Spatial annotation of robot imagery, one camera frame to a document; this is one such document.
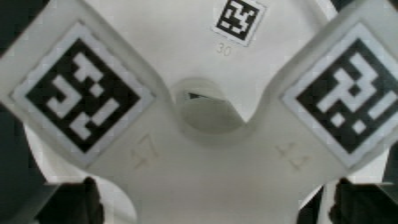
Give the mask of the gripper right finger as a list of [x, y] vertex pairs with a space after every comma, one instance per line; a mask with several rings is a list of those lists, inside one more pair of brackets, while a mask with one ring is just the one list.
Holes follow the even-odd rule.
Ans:
[[398, 184], [332, 181], [324, 186], [318, 224], [398, 224]]

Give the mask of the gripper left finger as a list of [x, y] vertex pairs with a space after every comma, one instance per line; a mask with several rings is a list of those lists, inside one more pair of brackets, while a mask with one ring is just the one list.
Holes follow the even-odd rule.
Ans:
[[105, 224], [105, 207], [96, 181], [46, 184], [11, 224]]

